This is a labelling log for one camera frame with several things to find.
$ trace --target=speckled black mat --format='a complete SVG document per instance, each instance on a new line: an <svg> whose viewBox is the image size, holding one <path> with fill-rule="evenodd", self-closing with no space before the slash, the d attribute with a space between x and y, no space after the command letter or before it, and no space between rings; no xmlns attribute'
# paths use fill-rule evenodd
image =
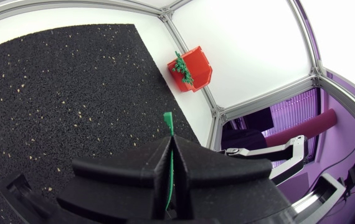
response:
<svg viewBox="0 0 355 224"><path fill-rule="evenodd" d="M197 142L134 25L46 30L0 45L0 181L15 170L56 203L75 157L175 133ZM0 223L20 223L0 194Z"/></svg>

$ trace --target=green strap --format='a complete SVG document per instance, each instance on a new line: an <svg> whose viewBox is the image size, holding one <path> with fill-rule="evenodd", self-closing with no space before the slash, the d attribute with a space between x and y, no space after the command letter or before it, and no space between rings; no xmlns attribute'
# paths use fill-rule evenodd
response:
<svg viewBox="0 0 355 224"><path fill-rule="evenodd" d="M166 122L167 126L171 130L171 136L173 136L172 112L164 113L164 121ZM173 151L171 152L171 166L169 168L169 194L168 194L168 201L166 202L165 211L168 209L169 203L171 203L172 191L173 191Z"/></svg>

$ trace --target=white enclosure panel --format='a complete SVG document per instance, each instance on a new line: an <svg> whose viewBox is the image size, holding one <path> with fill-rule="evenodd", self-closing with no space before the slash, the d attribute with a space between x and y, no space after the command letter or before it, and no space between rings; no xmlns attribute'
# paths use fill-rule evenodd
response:
<svg viewBox="0 0 355 224"><path fill-rule="evenodd" d="M311 69L287 1L194 0L173 22L190 49L200 45L213 69L219 106L255 98L305 77Z"/></svg>
<svg viewBox="0 0 355 224"><path fill-rule="evenodd" d="M178 47L157 17L92 8L61 8L27 12L0 20L0 44L22 35L58 27L118 23L136 26L141 39L189 121L194 134L205 146L211 129L211 111L200 91L181 93L175 85L166 65L175 58L174 51L178 50Z"/></svg>
<svg viewBox="0 0 355 224"><path fill-rule="evenodd" d="M355 1L302 0L323 66L355 84Z"/></svg>

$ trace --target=purple curtain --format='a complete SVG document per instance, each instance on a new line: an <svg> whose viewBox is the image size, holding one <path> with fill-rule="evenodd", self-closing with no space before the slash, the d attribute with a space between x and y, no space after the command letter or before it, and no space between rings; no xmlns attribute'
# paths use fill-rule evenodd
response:
<svg viewBox="0 0 355 224"><path fill-rule="evenodd" d="M265 137L282 132L314 118L318 115L318 95L317 89L312 89L301 93L293 98L277 103L270 107L274 127L262 132ZM314 158L316 138L308 139L308 158ZM272 162L276 167L284 161Z"/></svg>

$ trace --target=red bin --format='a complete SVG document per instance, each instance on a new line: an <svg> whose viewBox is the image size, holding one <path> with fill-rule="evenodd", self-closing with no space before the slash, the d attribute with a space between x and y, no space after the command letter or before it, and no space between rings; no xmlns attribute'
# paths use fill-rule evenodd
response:
<svg viewBox="0 0 355 224"><path fill-rule="evenodd" d="M182 79L184 75L177 70L175 72L172 71L175 67L176 59L168 64L168 69L181 91L192 90L195 92L211 82L212 68L200 46L185 53L182 55L182 58L184 63L187 65L187 69L189 70L192 79L194 80L193 85L183 83Z"/></svg>

